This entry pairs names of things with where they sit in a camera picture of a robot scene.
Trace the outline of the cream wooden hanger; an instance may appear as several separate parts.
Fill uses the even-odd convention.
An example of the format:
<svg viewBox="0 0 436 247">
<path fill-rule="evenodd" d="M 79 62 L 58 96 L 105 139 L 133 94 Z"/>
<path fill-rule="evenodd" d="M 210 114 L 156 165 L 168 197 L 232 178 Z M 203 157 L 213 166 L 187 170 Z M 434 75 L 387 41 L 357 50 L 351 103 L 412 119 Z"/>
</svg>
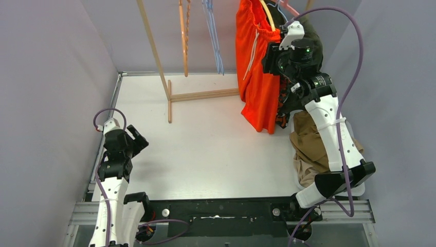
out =
<svg viewBox="0 0 436 247">
<path fill-rule="evenodd" d="M 265 12 L 265 14 L 266 14 L 266 16 L 267 16 L 267 19 L 268 19 L 269 25 L 270 25 L 270 27 L 271 27 L 271 30 L 272 30 L 272 31 L 276 31 L 276 27 L 275 27 L 275 24 L 274 24 L 274 20 L 273 20 L 273 17 L 272 17 L 272 15 L 271 15 L 271 12 L 270 12 L 270 10 L 269 10 L 267 4 L 265 3 L 264 0 L 259 0 L 259 2 L 260 2 L 260 4 L 262 5 L 262 8 L 263 8 L 263 10 L 264 10 L 264 12 Z"/>
</svg>

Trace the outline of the red orange shorts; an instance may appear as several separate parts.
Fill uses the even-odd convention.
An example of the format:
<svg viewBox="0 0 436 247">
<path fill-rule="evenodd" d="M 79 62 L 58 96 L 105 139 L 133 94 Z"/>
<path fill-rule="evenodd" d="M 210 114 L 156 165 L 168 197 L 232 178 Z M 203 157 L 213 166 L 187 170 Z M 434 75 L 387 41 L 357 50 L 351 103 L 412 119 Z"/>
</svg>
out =
<svg viewBox="0 0 436 247">
<path fill-rule="evenodd" d="M 260 1 L 240 1 L 235 23 L 238 88 L 245 103 L 241 113 L 257 132 L 274 134 L 280 79 L 263 72 L 262 59 L 280 32 L 272 30 Z"/>
</svg>

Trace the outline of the wooden clothes hanger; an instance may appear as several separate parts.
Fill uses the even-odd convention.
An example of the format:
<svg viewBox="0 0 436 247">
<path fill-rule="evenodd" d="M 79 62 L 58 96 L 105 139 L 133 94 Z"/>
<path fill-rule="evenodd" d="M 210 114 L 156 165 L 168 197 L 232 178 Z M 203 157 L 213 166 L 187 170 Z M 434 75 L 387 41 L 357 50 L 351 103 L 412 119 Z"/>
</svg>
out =
<svg viewBox="0 0 436 247">
<path fill-rule="evenodd" d="M 181 30 L 181 45 L 183 51 L 184 76 L 188 77 L 188 42 L 190 23 L 191 0 L 186 1 L 186 12 L 184 12 L 184 1 L 179 1 L 179 20 Z"/>
</svg>

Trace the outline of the olive brown shorts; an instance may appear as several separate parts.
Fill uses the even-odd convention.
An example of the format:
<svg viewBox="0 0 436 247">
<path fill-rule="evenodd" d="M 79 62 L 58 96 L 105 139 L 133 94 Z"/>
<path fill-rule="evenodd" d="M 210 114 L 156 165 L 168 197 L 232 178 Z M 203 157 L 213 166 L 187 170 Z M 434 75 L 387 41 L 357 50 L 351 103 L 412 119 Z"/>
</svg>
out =
<svg viewBox="0 0 436 247">
<path fill-rule="evenodd" d="M 327 172 L 329 158 L 317 127 L 306 111 L 293 116 L 294 131 L 289 135 L 295 150 L 294 167 L 298 173 L 308 174 L 311 170 L 317 173 Z"/>
</svg>

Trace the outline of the light blue wire hanger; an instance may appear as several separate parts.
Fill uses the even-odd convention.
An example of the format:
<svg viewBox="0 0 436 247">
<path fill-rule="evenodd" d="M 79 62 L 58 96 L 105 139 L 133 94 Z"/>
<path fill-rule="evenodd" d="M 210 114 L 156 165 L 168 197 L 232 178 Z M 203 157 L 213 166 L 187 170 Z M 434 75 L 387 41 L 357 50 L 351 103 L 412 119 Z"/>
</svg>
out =
<svg viewBox="0 0 436 247">
<path fill-rule="evenodd" d="M 218 63 L 218 58 L 217 58 L 217 54 L 216 54 L 216 49 L 215 49 L 215 38 L 214 38 L 214 34 L 213 34 L 213 30 L 212 30 L 212 21 L 211 21 L 211 17 L 210 17 L 210 10 L 209 10 L 209 1 L 205 1 L 202 0 L 202 8 L 203 8 L 203 12 L 205 14 L 205 18 L 206 18 L 206 24 L 208 27 L 208 32 L 209 32 L 209 37 L 211 40 L 211 45 L 212 45 L 212 51 L 213 51 L 213 55 L 214 55 L 214 60 L 215 60 L 215 65 L 216 65 L 216 70 L 217 73 L 220 73 L 220 68 L 219 68 L 219 63 Z"/>
</svg>

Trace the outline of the beige shorts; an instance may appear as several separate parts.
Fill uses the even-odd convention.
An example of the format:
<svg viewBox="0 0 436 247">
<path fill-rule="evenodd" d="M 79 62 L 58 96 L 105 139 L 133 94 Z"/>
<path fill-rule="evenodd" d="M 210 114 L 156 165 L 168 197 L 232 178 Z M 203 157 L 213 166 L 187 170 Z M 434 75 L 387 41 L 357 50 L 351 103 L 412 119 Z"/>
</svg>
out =
<svg viewBox="0 0 436 247">
<path fill-rule="evenodd" d="M 315 175 L 330 170 L 325 146 L 319 136 L 301 137 L 292 133 L 289 137 L 295 150 L 293 166 L 298 182 L 304 188 L 314 182 Z"/>
</svg>

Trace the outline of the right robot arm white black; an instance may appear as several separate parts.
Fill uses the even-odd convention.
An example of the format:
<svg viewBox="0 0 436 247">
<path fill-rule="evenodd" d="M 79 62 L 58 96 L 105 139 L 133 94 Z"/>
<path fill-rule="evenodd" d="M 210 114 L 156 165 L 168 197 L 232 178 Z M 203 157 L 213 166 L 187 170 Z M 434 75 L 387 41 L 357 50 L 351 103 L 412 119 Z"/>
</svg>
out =
<svg viewBox="0 0 436 247">
<path fill-rule="evenodd" d="M 346 120 L 338 109 L 337 91 L 331 77 L 322 73 L 314 61 L 315 44 L 309 39 L 296 39 L 284 47 L 270 42 L 262 59 L 263 72 L 288 79 L 287 111 L 304 110 L 314 121 L 326 150 L 329 168 L 315 175 L 314 182 L 294 194 L 290 215 L 301 220 L 310 207 L 347 189 L 359 187 L 376 168 L 364 160 L 354 144 Z"/>
</svg>

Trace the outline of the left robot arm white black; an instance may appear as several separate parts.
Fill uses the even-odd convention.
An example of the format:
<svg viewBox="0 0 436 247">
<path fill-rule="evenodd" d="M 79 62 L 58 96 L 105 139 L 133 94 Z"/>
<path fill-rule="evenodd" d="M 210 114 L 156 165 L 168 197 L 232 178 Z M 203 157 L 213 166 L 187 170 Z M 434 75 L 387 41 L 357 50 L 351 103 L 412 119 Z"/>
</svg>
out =
<svg viewBox="0 0 436 247">
<path fill-rule="evenodd" d="M 132 159 L 148 146 L 133 125 L 117 126 L 104 133 L 102 162 L 97 170 L 101 191 L 97 221 L 89 246 L 133 246 L 140 220 L 152 213 L 145 192 L 127 193 Z"/>
</svg>

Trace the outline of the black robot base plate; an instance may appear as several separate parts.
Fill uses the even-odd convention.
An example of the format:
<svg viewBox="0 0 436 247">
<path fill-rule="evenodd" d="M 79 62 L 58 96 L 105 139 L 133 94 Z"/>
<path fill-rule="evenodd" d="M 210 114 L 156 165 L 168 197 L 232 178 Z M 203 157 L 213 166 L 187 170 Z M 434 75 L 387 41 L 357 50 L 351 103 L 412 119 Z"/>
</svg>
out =
<svg viewBox="0 0 436 247">
<path fill-rule="evenodd" d="M 266 235 L 308 240 L 312 223 L 322 221 L 320 207 L 300 208 L 293 197 L 151 200 L 136 241 L 151 244 L 156 220 L 168 226 L 166 238 L 251 237 Z"/>
</svg>

